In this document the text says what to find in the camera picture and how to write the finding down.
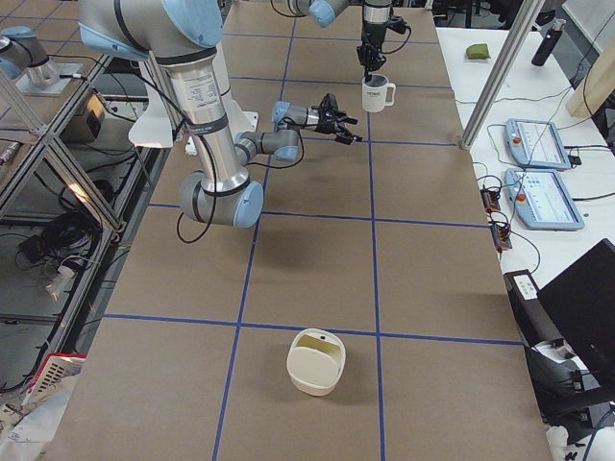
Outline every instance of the shelf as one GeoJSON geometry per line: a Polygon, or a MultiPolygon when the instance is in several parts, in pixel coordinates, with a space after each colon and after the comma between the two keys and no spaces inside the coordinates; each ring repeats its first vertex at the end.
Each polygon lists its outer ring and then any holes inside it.
{"type": "MultiPolygon", "coordinates": [[[[81,43],[78,9],[77,2],[60,0],[0,6],[0,30],[31,27],[50,56],[58,55],[52,60],[78,63],[87,79],[71,79],[59,95],[29,95],[0,71],[0,137],[7,139],[0,140],[0,152],[11,140],[23,144],[0,178],[0,388],[19,383],[48,352],[61,351],[76,319],[87,315],[86,298],[92,285],[100,285],[103,261],[109,260],[112,244],[134,212],[135,195],[144,178],[151,184],[146,165],[160,167],[166,154],[129,150],[130,122],[109,114],[94,142],[62,141],[62,131],[111,62],[81,43]],[[111,195],[99,188],[100,181],[111,195]],[[33,265],[17,245],[75,207],[100,224],[100,238],[82,270],[54,298],[45,286],[63,257],[47,256],[46,262],[33,265]],[[23,237],[2,235],[7,232],[23,237]]],[[[142,110],[143,103],[135,107],[142,110]]]]}

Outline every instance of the cardboard floor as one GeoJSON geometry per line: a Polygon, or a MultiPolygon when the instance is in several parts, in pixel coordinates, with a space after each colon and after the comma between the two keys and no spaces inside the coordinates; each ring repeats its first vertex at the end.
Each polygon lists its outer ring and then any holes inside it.
{"type": "Polygon", "coordinates": [[[254,228],[190,246],[177,189],[199,165],[172,152],[45,460],[551,459],[431,12],[396,12],[396,104],[368,115],[358,8],[321,30],[233,5],[223,46],[258,128],[276,100],[332,92],[364,140],[306,133],[298,166],[251,167],[254,228]],[[285,369],[302,328],[346,346],[323,398],[285,369]]]}

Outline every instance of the blue tape line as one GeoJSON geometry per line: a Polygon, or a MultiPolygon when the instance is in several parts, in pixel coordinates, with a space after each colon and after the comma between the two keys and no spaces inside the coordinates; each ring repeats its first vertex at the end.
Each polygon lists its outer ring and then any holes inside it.
{"type": "Polygon", "coordinates": [[[36,19],[37,19],[37,20],[39,20],[39,21],[40,21],[40,20],[49,19],[49,20],[51,20],[51,21],[66,21],[66,22],[74,22],[74,23],[76,23],[76,22],[77,22],[77,20],[76,20],[76,19],[71,19],[71,18],[68,18],[68,17],[49,17],[49,16],[47,16],[47,17],[34,17],[34,16],[12,16],[10,13],[9,13],[9,15],[8,15],[8,16],[4,16],[4,17],[10,17],[11,19],[34,19],[34,20],[36,20],[36,19]]]}
{"type": "Polygon", "coordinates": [[[246,277],[243,283],[243,291],[241,293],[241,304],[239,306],[239,313],[237,315],[237,323],[235,325],[233,348],[231,351],[231,360],[229,362],[229,370],[227,372],[227,380],[224,385],[224,395],[222,397],[222,405],[220,407],[220,416],[218,418],[218,428],[215,434],[215,442],[213,445],[213,453],[211,455],[211,461],[218,459],[218,452],[220,450],[220,442],[222,440],[222,429],[224,427],[224,418],[226,416],[227,405],[229,402],[229,394],[231,392],[231,381],[233,379],[234,362],[237,354],[237,346],[239,344],[239,334],[241,332],[241,321],[243,320],[243,312],[246,305],[246,299],[248,297],[248,286],[250,284],[250,276],[252,275],[252,267],[254,264],[254,254],[257,248],[258,242],[258,229],[260,227],[260,219],[257,220],[254,228],[254,234],[252,237],[252,246],[250,248],[250,257],[248,258],[248,267],[246,269],[246,277]]]}
{"type": "Polygon", "coordinates": [[[523,346],[521,341],[504,339],[457,338],[453,336],[431,336],[424,334],[381,333],[382,337],[396,339],[416,339],[420,341],[440,341],[447,343],[491,344],[495,346],[523,346]]]}
{"type": "Polygon", "coordinates": [[[301,331],[302,329],[306,329],[305,327],[294,327],[290,325],[269,325],[269,324],[241,324],[243,328],[257,328],[257,329],[282,329],[288,331],[301,331]]]}
{"type": "Polygon", "coordinates": [[[21,0],[21,2],[19,3],[19,5],[17,5],[15,8],[13,8],[12,10],[10,10],[10,11],[9,11],[9,13],[8,13],[6,16],[4,16],[4,17],[0,20],[0,22],[4,21],[4,20],[5,20],[6,18],[8,18],[8,17],[13,17],[13,16],[12,16],[12,14],[13,14],[14,12],[16,12],[17,10],[19,10],[19,8],[21,8],[21,7],[23,6],[23,4],[24,4],[24,3],[26,3],[26,1],[27,1],[27,0],[21,0]]]}
{"type": "MultiPolygon", "coordinates": [[[[155,315],[138,315],[138,314],[122,314],[122,313],[106,313],[103,315],[106,319],[116,320],[137,320],[143,322],[164,322],[171,324],[196,324],[196,325],[211,325],[214,327],[230,327],[230,328],[253,328],[253,329],[274,329],[283,331],[301,331],[306,327],[298,327],[293,325],[275,325],[275,324],[258,324],[258,323],[241,323],[230,322],[225,320],[211,320],[211,319],[192,319],[186,317],[161,317],[155,315]]],[[[362,331],[358,329],[341,329],[341,328],[328,328],[323,327],[326,331],[330,331],[334,334],[348,334],[352,336],[369,336],[376,337],[375,331],[362,331]]],[[[391,333],[380,332],[380,337],[394,338],[394,339],[411,339],[417,341],[438,341],[447,343],[470,343],[470,344],[490,344],[495,346],[523,346],[521,341],[511,341],[505,339],[484,339],[484,338],[461,338],[455,336],[434,336],[427,334],[409,334],[409,333],[391,333]]]]}
{"type": "Polygon", "coordinates": [[[305,214],[305,213],[291,213],[285,211],[267,211],[264,210],[262,214],[269,214],[272,216],[294,216],[298,218],[322,218],[322,219],[345,219],[350,221],[370,221],[370,218],[361,218],[358,216],[335,216],[329,214],[305,214]]]}
{"type": "Polygon", "coordinates": [[[49,16],[51,16],[54,12],[56,12],[58,10],[58,8],[62,5],[61,2],[58,2],[58,5],[56,5],[56,8],[54,8],[52,11],[49,12],[49,14],[47,14],[45,17],[42,18],[42,22],[40,24],[38,24],[35,28],[34,31],[36,29],[38,29],[40,26],[42,26],[44,24],[44,22],[49,19],[49,16]]]}
{"type": "MultiPolygon", "coordinates": [[[[273,38],[289,38],[290,36],[279,36],[279,35],[267,35],[267,34],[242,34],[238,32],[225,32],[224,36],[260,36],[260,37],[273,37],[273,38]]],[[[360,43],[360,40],[357,38],[345,38],[342,36],[294,36],[294,38],[299,38],[301,40],[326,40],[326,41],[353,41],[356,43],[360,43]]],[[[387,43],[403,43],[403,40],[387,40],[387,43]]],[[[406,45],[439,45],[437,41],[421,41],[421,40],[409,40],[406,45]]]]}
{"type": "MultiPolygon", "coordinates": [[[[179,205],[172,204],[149,204],[150,207],[157,208],[179,208],[179,205]]],[[[468,224],[468,223],[446,223],[443,221],[421,221],[416,219],[393,219],[393,218],[371,218],[361,216],[337,216],[334,214],[307,214],[293,213],[288,211],[271,211],[263,210],[261,214],[270,216],[287,216],[294,218],[315,218],[315,219],[339,219],[346,221],[374,221],[375,223],[396,223],[396,224],[414,224],[418,226],[443,226],[449,228],[471,228],[471,229],[489,229],[487,224],[468,224]]]]}
{"type": "Polygon", "coordinates": [[[295,28],[297,27],[297,19],[292,20],[292,30],[290,31],[290,41],[288,42],[288,52],[286,53],[286,63],[284,64],[284,73],[282,75],[282,87],[280,88],[280,101],[283,101],[284,88],[286,86],[286,77],[288,76],[288,66],[290,65],[290,52],[292,50],[292,41],[295,37],[295,28]]]}
{"type": "MultiPolygon", "coordinates": [[[[293,24],[292,24],[292,34],[293,35],[295,33],[296,24],[297,24],[297,21],[293,20],[293,24]]],[[[283,74],[284,78],[286,77],[286,72],[288,70],[288,62],[290,61],[291,47],[292,47],[292,36],[288,43],[288,53],[286,55],[286,64],[284,66],[284,74],[283,74]]],[[[283,92],[284,92],[284,81],[282,82],[282,85],[280,88],[280,100],[283,97],[283,92]]],[[[271,163],[271,157],[267,160],[267,163],[268,164],[271,163]]],[[[263,193],[266,191],[268,179],[269,179],[269,168],[267,168],[267,171],[265,172],[264,180],[262,182],[263,193]]],[[[234,333],[233,351],[231,353],[231,361],[229,363],[229,371],[227,373],[227,382],[224,387],[224,396],[222,398],[222,406],[220,408],[220,418],[218,420],[218,428],[216,430],[215,443],[213,447],[213,453],[211,455],[211,461],[217,461],[218,452],[220,450],[220,441],[222,440],[222,430],[224,427],[224,418],[226,416],[226,409],[227,409],[227,404],[229,401],[229,394],[231,391],[231,379],[233,377],[234,361],[235,361],[236,352],[237,352],[237,345],[239,343],[239,334],[241,332],[241,321],[243,319],[243,312],[245,309],[246,299],[248,296],[248,286],[250,285],[250,276],[252,275],[252,266],[254,263],[254,255],[255,255],[257,243],[258,243],[258,230],[259,229],[260,229],[260,218],[258,218],[257,223],[255,224],[254,234],[252,237],[252,247],[250,249],[250,257],[248,259],[248,268],[246,269],[246,278],[243,284],[243,293],[241,295],[241,306],[239,308],[239,315],[237,316],[237,326],[236,326],[235,333],[234,333]]]]}
{"type": "Polygon", "coordinates": [[[421,226],[444,226],[450,228],[489,229],[487,224],[445,223],[441,221],[418,221],[410,219],[376,218],[379,223],[418,224],[421,226]]]}
{"type": "MultiPolygon", "coordinates": [[[[229,77],[229,80],[253,80],[265,82],[289,82],[293,84],[316,84],[316,85],[361,85],[361,82],[330,82],[328,80],[301,80],[301,79],[272,79],[264,77],[249,77],[245,75],[235,75],[229,77]]],[[[451,86],[439,85],[412,85],[412,84],[396,84],[403,88],[423,88],[423,89],[453,89],[451,86]]]]}
{"type": "Polygon", "coordinates": [[[376,199],[374,194],[374,164],[372,153],[371,116],[367,114],[367,145],[369,158],[369,196],[372,223],[372,267],[374,271],[374,319],[376,326],[376,363],[378,370],[378,413],[381,436],[381,461],[386,460],[386,437],[384,428],[384,391],[382,384],[381,311],[378,280],[378,243],[376,238],[376,199]]]}
{"type": "MultiPolygon", "coordinates": [[[[328,141],[335,142],[333,139],[325,138],[325,137],[310,137],[304,136],[304,141],[328,141]]],[[[457,147],[454,142],[429,142],[429,141],[377,141],[372,140],[372,145],[374,144],[396,144],[400,146],[438,146],[438,147],[457,147]]]]}
{"type": "Polygon", "coordinates": [[[133,314],[113,314],[106,313],[103,315],[106,319],[122,319],[122,320],[143,320],[147,322],[165,322],[175,324],[202,324],[202,325],[215,325],[218,327],[236,327],[235,322],[225,322],[222,320],[209,320],[209,319],[188,319],[183,317],[158,317],[150,315],[133,315],[133,314]]]}

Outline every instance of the white table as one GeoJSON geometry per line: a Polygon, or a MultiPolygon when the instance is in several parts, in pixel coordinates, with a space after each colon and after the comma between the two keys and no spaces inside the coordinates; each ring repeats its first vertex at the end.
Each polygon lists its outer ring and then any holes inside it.
{"type": "MultiPolygon", "coordinates": [[[[465,126],[475,105],[462,104],[462,102],[476,102],[478,100],[484,83],[502,49],[507,32],[476,29],[437,29],[437,33],[451,85],[455,92],[459,117],[461,123],[465,126]],[[488,62],[465,59],[465,49],[474,43],[488,44],[491,55],[488,62]]],[[[570,86],[553,56],[549,57],[543,67],[536,67],[530,63],[541,39],[542,37],[537,32],[529,34],[497,99],[539,99],[558,94],[570,86]]],[[[573,90],[570,89],[568,92],[561,92],[559,96],[540,102],[501,101],[494,104],[472,147],[471,154],[474,161],[484,163],[489,174],[502,179],[504,171],[510,165],[498,161],[486,127],[490,124],[503,124],[508,118],[544,121],[553,118],[552,121],[557,127],[573,125],[582,119],[570,116],[565,108],[565,103],[572,93],[573,90]]],[[[492,127],[490,131],[501,153],[501,159],[512,161],[504,146],[504,128],[492,127]]],[[[573,128],[562,130],[560,135],[564,145],[604,145],[603,138],[591,120],[573,128]]],[[[571,196],[574,198],[594,197],[615,191],[615,157],[606,149],[581,150],[580,155],[581,166],[561,173],[571,196]]],[[[485,168],[482,165],[476,164],[475,167],[477,177],[485,174],[485,168]]],[[[487,184],[494,185],[496,183],[496,181],[491,180],[487,184]]],[[[507,216],[511,216],[513,210],[508,200],[501,199],[500,202],[503,212],[507,216]]],[[[592,202],[576,202],[576,205],[585,221],[585,228],[582,230],[527,230],[524,229],[518,217],[513,220],[512,229],[531,240],[540,250],[541,263],[533,274],[539,287],[551,281],[599,240],[607,237],[611,241],[615,241],[615,215],[613,213],[615,197],[592,202]]],[[[533,270],[537,262],[536,251],[516,235],[512,235],[511,243],[513,249],[504,252],[502,256],[502,272],[521,269],[533,270]]]]}

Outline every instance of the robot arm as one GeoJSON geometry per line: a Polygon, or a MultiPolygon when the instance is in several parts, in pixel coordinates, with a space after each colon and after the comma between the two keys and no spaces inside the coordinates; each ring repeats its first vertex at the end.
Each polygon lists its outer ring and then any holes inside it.
{"type": "Polygon", "coordinates": [[[350,6],[348,0],[286,0],[286,3],[293,14],[310,15],[323,28],[332,24],[350,6]]]}
{"type": "Polygon", "coordinates": [[[273,107],[273,133],[240,133],[235,143],[243,151],[245,163],[257,154],[273,155],[279,161],[295,161],[299,154],[299,131],[310,130],[322,134],[335,134],[335,141],[351,144],[362,138],[352,134],[346,123],[355,125],[357,120],[339,110],[335,96],[325,95],[320,105],[304,108],[286,101],[273,107]]]}
{"type": "Polygon", "coordinates": [[[382,45],[386,31],[411,34],[410,26],[400,16],[393,14],[391,0],[365,0],[362,12],[361,45],[357,47],[358,60],[365,69],[365,81],[370,73],[380,69],[386,62],[382,45]]]}
{"type": "Polygon", "coordinates": [[[60,80],[60,73],[32,29],[15,26],[0,32],[0,67],[16,79],[26,70],[32,85],[45,88],[60,80]]]}
{"type": "MultiPolygon", "coordinates": [[[[250,146],[247,135],[235,145],[212,65],[216,44],[222,37],[217,2],[81,0],[80,5],[81,36],[86,45],[133,61],[146,61],[151,52],[170,77],[203,168],[181,186],[182,211],[201,222],[236,227],[254,225],[262,209],[263,191],[258,182],[250,181],[245,164],[257,153],[271,153],[274,144],[278,147],[273,152],[288,147],[284,159],[292,159],[293,143],[294,152],[297,150],[296,130],[312,127],[311,123],[299,120],[293,127],[279,123],[276,133],[262,134],[263,138],[267,135],[267,141],[275,142],[252,143],[258,145],[253,153],[248,148],[246,154],[244,144],[250,146]]],[[[342,120],[332,125],[343,133],[342,120]]]]}

